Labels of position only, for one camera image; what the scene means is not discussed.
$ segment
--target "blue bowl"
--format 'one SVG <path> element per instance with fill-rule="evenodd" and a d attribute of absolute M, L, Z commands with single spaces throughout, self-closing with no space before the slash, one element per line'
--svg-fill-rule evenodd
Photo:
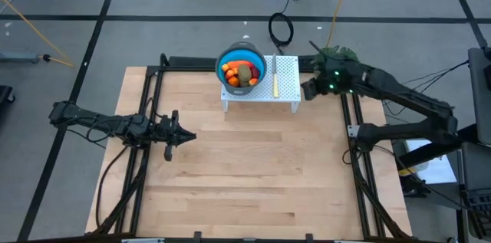
<path fill-rule="evenodd" d="M 225 79 L 225 74 L 222 71 L 222 65 L 229 63 L 231 61 L 245 60 L 254 64 L 254 66 L 259 70 L 258 83 L 249 87 L 232 87 Z M 216 61 L 216 75 L 220 79 L 227 91 L 235 95 L 244 95 L 252 91 L 252 89 L 259 85 L 264 79 L 266 74 L 266 61 L 259 51 L 255 49 L 255 46 L 249 42 L 236 42 L 230 46 L 226 51 L 224 51 Z"/>

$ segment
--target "white platform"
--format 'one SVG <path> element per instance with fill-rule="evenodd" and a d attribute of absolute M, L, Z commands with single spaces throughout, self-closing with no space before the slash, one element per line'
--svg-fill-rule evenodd
<path fill-rule="evenodd" d="M 278 72 L 279 98 L 273 97 L 272 56 L 264 56 L 268 65 L 264 79 L 249 94 L 238 96 L 229 93 L 222 85 L 222 107 L 229 110 L 229 102 L 283 102 L 292 104 L 292 113 L 296 113 L 300 101 L 300 73 L 298 57 L 276 56 Z"/>

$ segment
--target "white paper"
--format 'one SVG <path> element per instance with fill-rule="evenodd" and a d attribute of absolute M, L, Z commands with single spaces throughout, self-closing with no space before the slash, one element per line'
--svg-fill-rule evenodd
<path fill-rule="evenodd" d="M 406 147 L 411 152 L 430 143 L 429 140 L 406 140 Z M 447 155 L 428 161 L 428 167 L 418 171 L 417 175 L 420 179 L 425 180 L 428 185 L 457 182 Z"/>

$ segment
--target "gray floor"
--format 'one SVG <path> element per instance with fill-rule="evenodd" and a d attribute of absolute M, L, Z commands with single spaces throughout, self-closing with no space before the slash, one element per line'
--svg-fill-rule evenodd
<path fill-rule="evenodd" d="M 15 6 L 30 15 L 98 15 L 103 1 L 17 0 Z M 286 14 L 332 16 L 337 1 L 290 2 Z M 477 18 L 491 18 L 491 0 L 468 2 Z M 284 3 L 285 0 L 113 0 L 108 14 L 270 15 L 281 10 Z M 340 16 L 465 18 L 458 0 L 344 0 Z M 95 21 L 33 23 L 80 64 Z M 294 25 L 294 41 L 285 49 L 286 54 L 314 54 L 308 40 L 325 43 L 331 26 L 320 22 Z M 480 27 L 490 40 L 491 25 Z M 262 53 L 275 52 L 267 22 L 106 21 L 77 103 L 89 110 L 113 113 L 126 67 L 156 64 L 161 52 L 215 57 L 244 35 Z M 463 62 L 467 49 L 477 46 L 470 26 L 465 24 L 343 22 L 337 23 L 332 44 L 352 48 L 364 63 L 382 67 L 400 81 Z M 0 21 L 0 50 L 55 54 L 21 21 Z M 12 85 L 17 94 L 0 129 L 0 241 L 17 238 L 55 135 L 55 129 L 48 124 L 51 105 L 68 99 L 77 69 L 78 66 L 70 69 L 45 62 L 0 65 L 0 84 Z M 474 122 L 466 67 L 445 76 L 427 93 L 455 106 L 460 127 Z M 409 121 L 421 118 L 409 110 L 399 117 Z M 102 150 L 83 139 L 73 134 L 65 137 L 30 239 L 83 234 L 102 157 Z M 407 207 L 416 236 L 441 241 L 456 235 L 454 211 L 413 199 L 407 200 Z"/>

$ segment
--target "wooden tabletop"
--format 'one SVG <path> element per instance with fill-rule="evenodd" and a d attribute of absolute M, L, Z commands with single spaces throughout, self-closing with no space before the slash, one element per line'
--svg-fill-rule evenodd
<path fill-rule="evenodd" d="M 137 112 L 145 71 L 127 68 L 116 114 Z M 230 103 L 223 113 L 214 73 L 163 77 L 158 113 L 179 110 L 181 126 L 197 140 L 175 148 L 172 162 L 163 158 L 164 143 L 152 144 L 137 236 L 191 238 L 200 231 L 205 238 L 363 238 L 351 166 L 341 161 L 348 141 L 339 96 L 302 101 L 296 114 L 289 103 Z M 380 101 L 361 98 L 361 107 L 365 122 L 385 124 Z M 390 149 L 389 142 L 379 144 Z M 122 149 L 120 140 L 110 139 L 101 173 Z M 129 153 L 104 181 L 101 220 L 121 196 Z M 371 158 L 381 203 L 411 234 L 394 158 L 378 149 Z M 87 231 L 96 228 L 95 196 Z"/>

